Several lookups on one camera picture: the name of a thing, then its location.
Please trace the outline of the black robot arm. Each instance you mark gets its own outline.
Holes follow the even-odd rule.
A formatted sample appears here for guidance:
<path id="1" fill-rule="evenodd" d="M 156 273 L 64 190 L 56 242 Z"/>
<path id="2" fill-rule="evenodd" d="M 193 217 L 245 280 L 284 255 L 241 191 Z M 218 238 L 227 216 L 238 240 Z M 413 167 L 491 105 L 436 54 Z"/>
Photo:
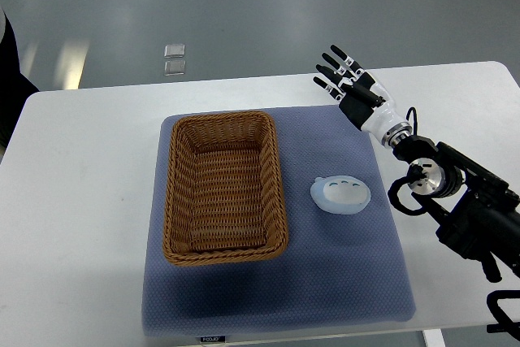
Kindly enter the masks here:
<path id="1" fill-rule="evenodd" d="M 391 205 L 405 215 L 430 215 L 439 242 L 479 262 L 489 282 L 502 280 L 500 263 L 518 275 L 518 194 L 452 146 L 419 136 L 415 108 L 406 117 L 414 122 L 391 146 L 408 171 L 391 185 Z"/>

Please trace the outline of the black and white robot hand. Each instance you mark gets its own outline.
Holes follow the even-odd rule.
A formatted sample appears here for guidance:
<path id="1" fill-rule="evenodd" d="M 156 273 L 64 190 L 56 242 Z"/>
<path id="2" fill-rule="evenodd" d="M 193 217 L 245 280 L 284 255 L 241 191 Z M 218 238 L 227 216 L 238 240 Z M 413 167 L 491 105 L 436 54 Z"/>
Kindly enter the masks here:
<path id="1" fill-rule="evenodd" d="M 371 73 L 340 47 L 332 45 L 330 50 L 322 54 L 326 63 L 316 66 L 319 75 L 313 81 L 338 102 L 356 129 L 386 148 L 417 133 L 417 126 L 397 113 L 394 99 Z"/>

